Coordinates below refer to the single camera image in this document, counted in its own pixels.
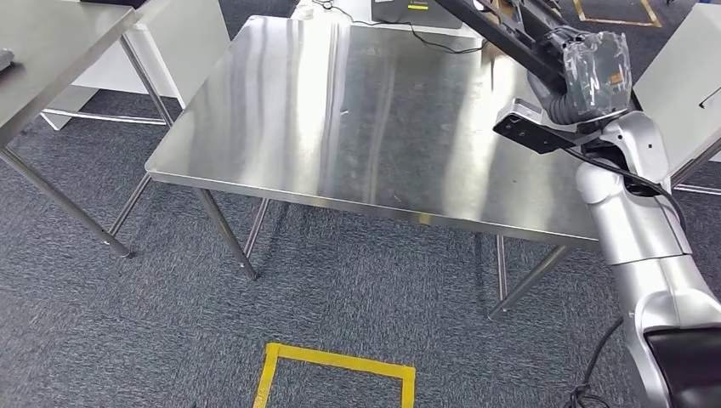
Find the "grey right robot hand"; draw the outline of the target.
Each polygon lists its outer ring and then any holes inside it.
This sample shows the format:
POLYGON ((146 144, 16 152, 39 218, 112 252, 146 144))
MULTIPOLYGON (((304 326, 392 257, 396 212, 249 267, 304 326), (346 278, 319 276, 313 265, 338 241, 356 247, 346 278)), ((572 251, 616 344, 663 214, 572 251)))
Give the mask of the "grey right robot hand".
POLYGON ((561 25, 545 39, 562 53, 566 91, 553 91, 531 73, 527 79, 551 122, 571 125, 626 110, 633 79, 623 33, 561 25))

